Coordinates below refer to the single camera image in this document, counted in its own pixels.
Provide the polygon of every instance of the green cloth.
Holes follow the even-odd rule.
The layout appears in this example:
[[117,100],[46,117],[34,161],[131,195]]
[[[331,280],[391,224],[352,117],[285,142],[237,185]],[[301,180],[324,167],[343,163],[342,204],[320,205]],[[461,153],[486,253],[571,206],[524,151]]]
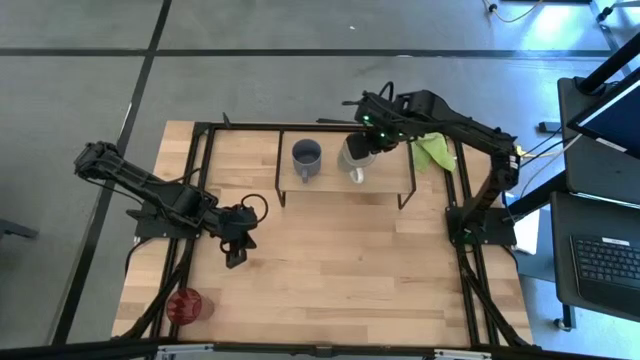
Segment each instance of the green cloth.
[[427,171],[431,159],[435,160],[443,169],[453,171],[456,160],[449,154],[447,140],[440,133],[427,134],[411,143],[413,150],[413,164],[420,172]]

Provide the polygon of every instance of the black keyboard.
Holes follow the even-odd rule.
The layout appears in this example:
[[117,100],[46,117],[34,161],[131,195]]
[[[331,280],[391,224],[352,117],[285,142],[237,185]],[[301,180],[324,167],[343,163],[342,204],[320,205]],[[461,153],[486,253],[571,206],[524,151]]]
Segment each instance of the black keyboard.
[[624,240],[572,236],[579,279],[640,289],[640,248]]

